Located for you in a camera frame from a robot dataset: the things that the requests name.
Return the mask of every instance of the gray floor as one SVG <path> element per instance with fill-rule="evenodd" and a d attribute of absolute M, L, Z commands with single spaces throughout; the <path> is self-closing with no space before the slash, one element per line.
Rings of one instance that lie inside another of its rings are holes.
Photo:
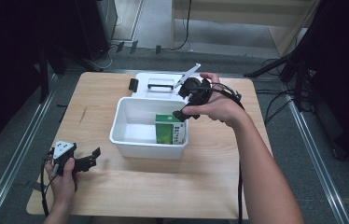
<path fill-rule="evenodd" d="M 170 18 L 168 16 L 170 14 L 168 10 L 170 10 L 170 2 L 169 0 L 144 1 L 133 36 L 133 40 L 139 41 L 138 47 L 155 48 L 156 45 L 162 45 L 163 48 L 169 47 Z M 175 40 L 176 44 L 180 44 L 184 38 L 182 21 L 177 21 L 176 27 Z M 217 72 L 223 77 L 243 77 L 242 74 L 259 69 L 265 59 L 278 57 L 267 27 L 192 21 L 189 29 L 189 44 L 183 49 L 185 52 L 168 51 L 155 55 L 152 50 L 139 49 L 134 54 L 129 54 L 129 49 L 124 49 L 120 53 L 111 53 L 112 63 L 105 71 L 133 70 L 129 71 L 133 73 L 136 72 L 134 70 L 185 71 L 197 61 L 202 63 L 204 71 Z M 109 62 L 108 57 L 97 61 L 101 65 Z M 50 148 L 59 128 L 59 120 L 64 109 L 57 105 L 68 104 L 80 74 L 85 71 L 71 62 L 68 66 L 69 69 L 65 76 L 59 76 L 58 83 L 61 88 L 57 89 L 52 96 L 46 116 L 35 133 L 31 145 L 27 147 L 26 156 L 17 171 L 12 186 L 8 192 L 5 192 L 6 198 L 0 204 L 0 223 L 39 223 L 44 220 L 43 216 L 28 215 L 25 211 L 32 191 L 29 188 L 29 181 L 37 179 L 41 156 Z M 281 91 L 283 89 L 282 83 L 275 76 L 264 75 L 253 81 L 256 90 Z M 0 135 L 0 178 L 3 177 L 7 165 L 38 108 L 38 97 L 39 91 L 37 90 Z M 258 94 L 258 102 L 264 116 L 272 98 L 273 95 Z M 280 97 L 272 104 L 271 113 L 285 102 L 285 96 Z M 338 161 L 332 156 L 331 146 L 317 117 L 311 113 L 304 113 L 303 116 L 306 118 L 318 152 L 327 166 L 349 215 L 349 161 Z M 273 156 L 296 195 L 306 223 L 337 223 L 327 193 L 322 187 L 289 106 L 267 124 L 267 132 Z M 89 221 L 91 221 L 90 217 L 71 217 L 69 223 L 88 223 Z M 223 223 L 223 220 L 182 219 L 172 220 L 172 222 L 217 224 Z"/>

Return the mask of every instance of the handheld controller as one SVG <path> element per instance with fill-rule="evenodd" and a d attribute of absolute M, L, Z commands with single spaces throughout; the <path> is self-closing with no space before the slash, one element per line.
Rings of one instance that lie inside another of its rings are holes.
<path fill-rule="evenodd" d="M 41 176 L 40 176 L 40 187 L 42 194 L 42 204 L 44 208 L 44 213 L 46 217 L 49 214 L 49 210 L 47 207 L 47 188 L 44 185 L 44 165 L 48 162 L 49 156 L 52 155 L 53 158 L 53 171 L 51 176 L 55 178 L 55 176 L 63 175 L 64 165 L 67 163 L 69 158 L 74 158 L 74 152 L 77 149 L 76 143 L 67 143 L 64 141 L 57 141 L 55 147 L 53 147 L 49 153 L 47 153 L 47 157 L 44 159 L 43 164 L 41 166 Z M 75 183 L 75 190 L 77 190 L 77 181 L 76 181 L 76 173 L 77 172 L 87 172 L 90 170 L 92 166 L 96 165 L 96 159 L 101 155 L 100 148 L 96 148 L 92 154 L 88 157 L 84 157 L 81 159 L 75 159 L 75 167 L 72 172 L 73 181 Z"/>
<path fill-rule="evenodd" d="M 180 91 L 178 92 L 178 94 L 183 98 L 185 98 L 186 96 L 189 96 L 188 104 L 186 104 L 185 107 L 188 105 L 207 104 L 210 100 L 210 97 L 212 96 L 213 91 L 216 91 L 230 98 L 233 102 L 235 102 L 242 109 L 244 109 L 244 106 L 241 103 L 241 98 L 242 98 L 241 94 L 233 91 L 231 88 L 221 83 L 216 83 L 215 85 L 218 85 L 219 87 L 221 87 L 222 90 L 212 88 L 210 85 L 211 83 L 206 78 L 204 78 L 201 82 L 196 77 L 189 77 L 183 83 Z M 182 112 L 182 110 L 176 110 L 172 114 L 182 122 L 184 122 L 186 119 L 189 119 L 191 117 L 195 119 L 199 117 L 199 115 L 186 115 Z"/>

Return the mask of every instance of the person's right arm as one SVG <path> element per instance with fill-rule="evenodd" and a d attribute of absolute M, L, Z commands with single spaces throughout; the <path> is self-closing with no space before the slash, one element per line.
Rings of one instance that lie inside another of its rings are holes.
<path fill-rule="evenodd" d="M 216 74 L 201 77 L 218 83 Z M 303 223 L 300 208 L 283 173 L 267 149 L 250 116 L 231 99 L 214 92 L 206 105 L 186 106 L 183 113 L 207 115 L 224 121 L 234 133 L 239 150 L 244 198 L 253 223 Z"/>

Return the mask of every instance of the black stand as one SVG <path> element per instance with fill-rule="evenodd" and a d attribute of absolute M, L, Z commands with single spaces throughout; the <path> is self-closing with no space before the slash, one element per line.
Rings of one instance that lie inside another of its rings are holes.
<path fill-rule="evenodd" d="M 324 25 L 322 24 L 326 20 L 326 16 L 328 15 L 328 13 L 331 11 L 334 2 L 335 1 L 329 0 L 320 1 L 320 5 L 318 6 L 316 14 L 314 15 L 313 22 L 308 28 L 308 31 L 305 33 L 303 39 L 300 41 L 300 43 L 295 47 L 293 51 L 288 53 L 286 56 L 276 60 L 275 62 L 260 68 L 258 71 L 249 74 L 244 74 L 244 77 L 259 77 L 260 75 L 285 63 L 286 65 L 280 73 L 279 78 L 282 82 L 288 82 L 291 80 L 291 78 L 294 77 L 296 73 L 298 74 L 296 80 L 294 101 L 298 109 L 300 109 L 302 82 L 304 76 L 308 74 L 308 69 L 306 65 L 307 58 L 310 50 L 314 46 L 314 40 L 323 33 L 322 29 L 324 28 Z"/>
<path fill-rule="evenodd" d="M 81 58 L 71 54 L 66 49 L 55 45 L 52 39 L 54 29 L 53 18 L 48 18 L 51 9 L 55 7 L 54 1 L 42 2 L 38 7 L 37 14 L 37 41 L 39 51 L 39 66 L 40 66 L 40 81 L 41 81 L 41 96 L 40 104 L 44 102 L 49 94 L 49 77 L 48 77 L 48 62 L 55 74 L 64 74 L 66 65 L 61 56 L 69 58 L 75 63 L 78 63 L 89 72 L 98 72 L 91 64 L 84 62 Z"/>

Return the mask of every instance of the black cable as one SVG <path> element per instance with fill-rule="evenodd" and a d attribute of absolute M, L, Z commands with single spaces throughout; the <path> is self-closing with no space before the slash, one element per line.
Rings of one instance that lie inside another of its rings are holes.
<path fill-rule="evenodd" d="M 241 224 L 244 220 L 244 212 L 242 205 L 242 188 L 243 188 L 244 180 L 242 178 L 242 167 L 241 167 L 241 159 L 239 159 L 239 181 L 238 181 L 238 224 Z"/>
<path fill-rule="evenodd" d="M 267 59 L 267 60 L 265 60 L 264 62 L 262 62 L 261 67 L 264 67 L 264 66 L 265 66 L 264 64 L 265 64 L 266 62 L 268 62 L 268 61 L 276 61 L 276 60 L 277 60 L 277 59 Z M 277 67 L 278 67 L 278 66 L 275 67 L 275 70 L 276 70 L 277 74 L 271 73 L 270 71 L 266 72 L 266 74 L 271 75 L 271 76 L 276 76 L 276 77 L 280 76 L 280 71 L 279 71 L 279 69 L 278 69 Z"/>
<path fill-rule="evenodd" d="M 267 124 L 275 115 L 277 115 L 278 113 L 280 113 L 282 110 L 285 109 L 286 105 L 288 105 L 290 102 L 294 101 L 294 99 L 290 99 L 287 102 L 285 102 L 281 107 L 279 107 L 279 109 L 277 109 L 272 115 L 270 115 L 269 117 L 265 118 L 264 124 Z"/>
<path fill-rule="evenodd" d="M 184 45 L 187 43 L 187 41 L 188 41 L 188 34 L 189 34 L 188 24 L 189 24 L 189 14 L 191 13 L 191 3 L 192 3 L 192 0 L 189 0 L 188 15 L 187 15 L 187 25 L 186 25 L 186 39 L 184 40 L 184 42 L 183 42 L 183 44 L 181 46 L 173 48 L 173 49 L 170 49 L 170 50 L 182 49 L 184 47 Z"/>
<path fill-rule="evenodd" d="M 223 89 L 229 91 L 230 94 L 232 94 L 233 96 L 236 96 L 236 95 L 237 95 L 237 94 L 235 93 L 235 91 L 233 91 L 233 89 L 231 89 L 230 87 L 228 87 L 228 86 L 226 86 L 226 85 L 224 85 L 224 84 L 222 84 L 222 83 L 219 83 L 219 82 L 212 82 L 211 84 L 213 85 L 212 88 L 214 88 L 215 86 L 219 86 L 219 87 L 221 87 L 221 88 L 223 88 Z"/>
<path fill-rule="evenodd" d="M 294 94 L 294 90 L 287 90 L 287 91 L 275 91 L 275 90 L 256 90 L 256 94 L 279 94 L 279 93 L 286 93 L 286 94 Z"/>
<path fill-rule="evenodd" d="M 50 184 L 52 181 L 56 178 L 57 175 L 55 175 L 47 184 L 47 186 L 44 185 L 44 168 L 47 162 L 49 161 L 49 155 L 47 154 L 46 158 L 43 159 L 43 162 L 41 163 L 41 174 L 40 174 L 40 191 L 41 191 L 41 198 L 42 201 L 41 203 L 43 204 L 43 210 L 44 210 L 44 215 L 47 217 L 49 215 L 49 208 L 47 206 L 47 191 L 49 189 Z"/>
<path fill-rule="evenodd" d="M 40 191 L 41 191 L 41 203 L 43 204 L 44 214 L 47 217 L 49 215 L 49 208 L 47 206 L 46 188 L 44 186 L 44 167 L 47 164 L 48 158 L 45 158 L 41 163 L 41 173 L 40 173 Z"/>
<path fill-rule="evenodd" d="M 116 45 L 116 44 L 111 44 L 111 45 L 110 45 L 110 48 L 108 48 L 108 51 L 110 51 L 111 49 L 116 48 L 117 46 L 118 46 L 118 45 Z M 90 60 L 90 62 L 93 62 L 93 63 L 94 63 L 94 62 L 98 61 L 98 60 L 101 59 L 102 56 L 104 56 L 106 53 L 107 53 L 107 51 L 102 51 L 96 59 Z"/>
<path fill-rule="evenodd" d="M 270 111 L 271 105 L 273 104 L 273 102 L 279 98 L 281 95 L 283 94 L 283 92 L 279 92 L 275 97 L 273 97 L 273 99 L 271 99 L 270 103 L 268 104 L 267 110 L 265 111 L 265 120 L 264 120 L 264 124 L 267 124 L 268 121 L 268 113 Z"/>
<path fill-rule="evenodd" d="M 222 95 L 226 96 L 227 98 L 230 98 L 238 106 L 240 106 L 242 109 L 244 109 L 244 106 L 241 103 L 241 95 L 239 93 L 235 93 L 229 87 L 227 87 L 226 89 L 223 89 L 223 90 L 218 90 L 218 89 L 214 89 L 211 87 L 195 87 L 195 88 L 188 89 L 188 91 L 215 91 L 215 92 L 221 93 Z"/>

